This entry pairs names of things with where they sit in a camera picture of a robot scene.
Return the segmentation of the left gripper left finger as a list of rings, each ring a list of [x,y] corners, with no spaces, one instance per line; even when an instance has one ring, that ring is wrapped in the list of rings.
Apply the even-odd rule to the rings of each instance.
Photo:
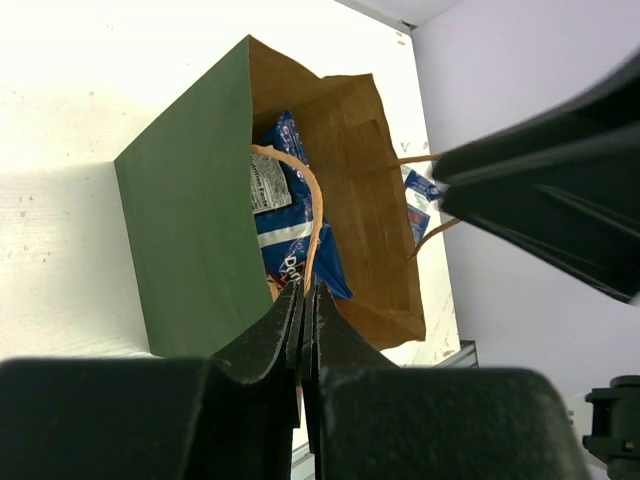
[[[213,357],[207,477],[287,479],[299,425],[296,368],[304,288],[287,284],[268,312]]]

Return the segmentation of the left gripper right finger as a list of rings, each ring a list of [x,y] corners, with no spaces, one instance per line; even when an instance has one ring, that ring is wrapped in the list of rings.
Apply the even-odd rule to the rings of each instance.
[[[302,389],[317,479],[360,479],[384,425],[376,381],[398,367],[344,318],[326,284],[305,297]]]

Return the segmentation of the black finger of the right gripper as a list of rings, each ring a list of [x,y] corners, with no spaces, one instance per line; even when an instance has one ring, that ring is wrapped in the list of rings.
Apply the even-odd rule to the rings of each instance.
[[[639,56],[581,95],[443,153],[448,215],[624,303],[639,296]]]

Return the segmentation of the green paper bag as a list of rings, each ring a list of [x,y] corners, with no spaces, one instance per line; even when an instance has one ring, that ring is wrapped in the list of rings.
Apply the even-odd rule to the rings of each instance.
[[[399,363],[459,345],[444,244],[414,253],[405,189],[372,75],[320,77],[246,37],[116,159],[153,354],[210,354],[271,304],[250,149],[291,111],[352,298],[341,313]]]

